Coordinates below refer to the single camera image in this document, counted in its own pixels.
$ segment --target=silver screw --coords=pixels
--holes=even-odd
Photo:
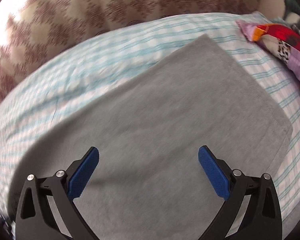
[[[33,180],[34,179],[34,175],[33,174],[30,174],[27,178],[27,180]]]
[[[265,177],[265,179],[271,179],[271,176],[268,173],[263,174],[263,176]]]
[[[56,176],[62,177],[64,174],[65,174],[65,171],[61,170],[61,171],[57,171]]]
[[[242,172],[240,171],[240,170],[234,170],[233,171],[233,174],[235,175],[235,176],[241,176],[241,174],[242,174]]]

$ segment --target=bed sheet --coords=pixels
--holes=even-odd
[[[269,22],[262,14],[190,14],[143,23],[91,38],[27,77],[0,104],[0,215],[14,171],[43,134],[73,112],[130,80],[202,34],[208,34],[263,87],[293,125],[288,153],[274,177],[282,219],[300,200],[300,91],[293,74],[247,42],[235,20]]]

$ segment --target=gray fabric sheet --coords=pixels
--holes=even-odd
[[[100,239],[197,240],[223,203],[199,147],[246,175],[275,175],[291,132],[265,90],[202,36],[52,129],[26,154],[10,193],[95,146],[99,165],[74,202]]]

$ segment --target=bed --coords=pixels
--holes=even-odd
[[[280,61],[247,43],[235,22],[238,19],[270,22],[258,12],[171,16],[90,38],[25,78],[0,102],[0,215],[13,219],[23,185],[19,178],[31,171],[22,166],[22,158],[44,134],[89,102],[207,34],[271,95],[293,126],[289,150],[274,177],[283,236],[287,236],[300,218],[300,210],[292,212],[300,203],[300,89]]]

